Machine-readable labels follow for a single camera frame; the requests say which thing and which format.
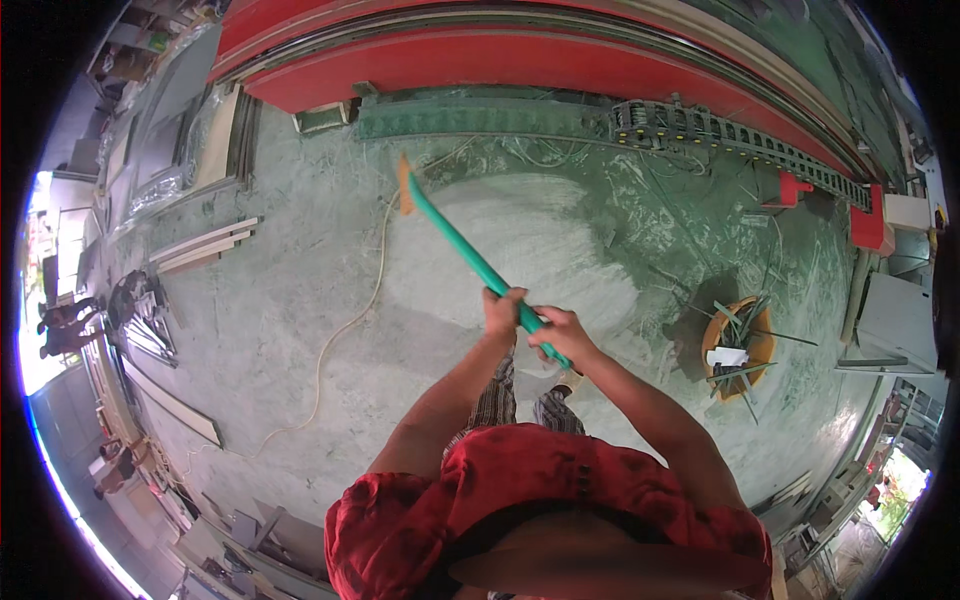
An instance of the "pipe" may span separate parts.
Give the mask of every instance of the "pipe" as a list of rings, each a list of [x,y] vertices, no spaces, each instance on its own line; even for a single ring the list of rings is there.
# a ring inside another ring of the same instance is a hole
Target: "pipe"
[[[850,296],[847,299],[847,315],[843,319],[843,329],[840,330],[840,341],[849,346],[853,339],[853,324],[860,312],[860,302],[863,300],[863,291],[867,287],[867,267],[870,265],[870,253],[859,249],[856,264],[853,265],[853,278],[850,282]]]

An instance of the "concrete floor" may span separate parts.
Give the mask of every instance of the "concrete floor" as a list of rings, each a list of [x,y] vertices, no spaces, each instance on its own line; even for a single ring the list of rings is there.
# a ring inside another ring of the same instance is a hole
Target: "concrete floor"
[[[174,241],[265,218],[222,260],[162,278],[184,317],[182,326],[167,319],[180,367],[134,351],[157,383],[219,423],[229,451],[205,448],[188,460],[204,440],[146,402],[173,463],[225,511],[256,515],[256,498],[322,523],[407,408],[480,336],[479,279],[422,215],[395,216],[379,299],[331,346],[317,375],[324,343],[376,282],[399,152],[425,164],[467,141],[358,142],[349,129],[301,137],[289,115],[265,106],[250,191],[171,209],[104,253],[117,278]],[[853,263],[846,208],[817,216],[823,206],[814,199],[781,215],[777,229],[743,214],[756,208],[754,197],[776,196],[776,178],[738,157],[667,160],[607,147],[567,154],[476,138],[423,179],[438,208],[508,281],[529,287],[533,302],[578,311],[604,350],[703,423],[748,504],[807,469],[814,485],[825,481],[874,385],[831,370]],[[756,386],[757,426],[742,400],[709,398],[699,362],[707,318],[686,304],[712,312],[713,300],[763,289],[773,298],[774,329],[820,346],[780,340],[779,364]],[[533,398],[555,375],[526,347],[517,365],[517,417],[530,420]],[[253,455],[272,431],[307,419],[318,379],[312,422],[274,436],[255,458],[233,453]],[[649,449],[593,386],[570,406],[589,434]]]

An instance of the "red machine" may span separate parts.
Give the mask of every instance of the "red machine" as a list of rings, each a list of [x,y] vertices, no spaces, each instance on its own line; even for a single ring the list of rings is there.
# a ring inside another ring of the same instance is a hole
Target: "red machine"
[[[857,151],[849,119],[806,78],[676,1],[234,0],[223,26],[210,80],[242,83],[290,113],[353,98],[362,82],[380,92],[513,84],[659,102],[679,93],[844,177],[884,179]]]

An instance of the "person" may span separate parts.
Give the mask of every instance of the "person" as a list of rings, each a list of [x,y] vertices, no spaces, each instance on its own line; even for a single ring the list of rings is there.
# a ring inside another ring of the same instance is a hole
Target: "person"
[[[134,459],[133,452],[143,444],[144,438],[137,440],[132,446],[126,447],[123,449],[123,452],[113,462],[113,468],[109,473],[104,475],[104,478],[100,480],[100,483],[93,486],[93,495],[97,496],[98,500],[104,499],[105,493],[117,493],[123,488],[125,481],[133,477],[133,474],[136,473],[136,468],[143,464],[147,457],[150,455],[149,452],[144,451],[143,456],[138,459]],[[101,446],[101,455],[104,454],[104,449]]]
[[[124,448],[123,442],[118,438],[112,440],[107,440],[100,444],[100,456],[103,457],[105,461],[113,460],[117,454]]]
[[[461,599],[485,591],[507,598],[509,590],[464,585],[450,569],[479,557],[495,559],[503,571],[514,559],[550,552],[562,553],[560,570],[613,567],[619,561],[591,566],[590,559],[578,562],[563,552],[656,543],[753,559],[758,581],[723,593],[765,598],[770,539],[713,439],[680,404],[601,351],[575,313],[534,307],[549,321],[528,344],[552,344],[576,372],[565,372],[537,400],[536,423],[516,422],[513,348],[516,306],[525,294],[514,288],[499,298],[483,291],[480,340],[413,404],[367,472],[327,511],[326,564],[340,596]],[[620,409],[669,468],[649,454],[586,435],[566,405],[580,375]],[[504,564],[500,557],[507,556],[514,559]],[[606,597],[582,589],[534,597],[547,595]]]
[[[47,329],[47,343],[40,347],[40,358],[69,352],[79,354],[84,346],[106,335],[107,332],[104,329],[84,335],[86,323],[96,315],[97,313],[91,312],[76,323]]]
[[[36,326],[36,334],[42,335],[48,327],[65,327],[77,321],[80,313],[87,308],[93,308],[94,313],[100,310],[100,304],[95,298],[84,298],[72,304],[61,304],[47,308],[42,302],[37,305],[40,314],[40,323]]]

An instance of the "white paper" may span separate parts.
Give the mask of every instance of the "white paper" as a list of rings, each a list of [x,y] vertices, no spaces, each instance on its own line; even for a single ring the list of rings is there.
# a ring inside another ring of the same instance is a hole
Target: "white paper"
[[[750,360],[747,350],[740,348],[724,348],[718,346],[713,350],[707,350],[707,364],[715,367],[719,364],[721,367],[740,367]]]

